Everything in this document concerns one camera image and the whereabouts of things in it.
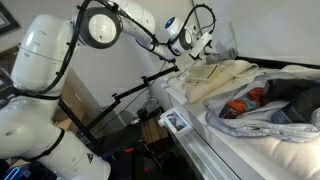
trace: mattress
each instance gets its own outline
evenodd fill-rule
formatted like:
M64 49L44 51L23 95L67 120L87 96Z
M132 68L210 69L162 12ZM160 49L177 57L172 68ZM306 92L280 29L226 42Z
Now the mattress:
M287 67L282 71L288 70L303 71L296 66ZM263 179L320 179L320 138L303 144L285 142L271 137L237 139L207 125L202 101L222 93L226 88L235 89L249 81L251 81L250 77L231 81L193 104L189 104L187 99L173 88L166 87L166 90L172 98L173 106L242 179L253 177L247 173L249 171L238 167L235 161L245 162ZM238 159L231 158L228 153L236 154Z

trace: small white box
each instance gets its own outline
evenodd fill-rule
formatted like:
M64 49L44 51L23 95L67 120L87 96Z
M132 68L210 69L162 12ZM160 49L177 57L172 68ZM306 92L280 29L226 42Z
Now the small white box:
M166 126L177 138L180 138L193 130L193 127L174 108L161 114L160 117L160 126Z

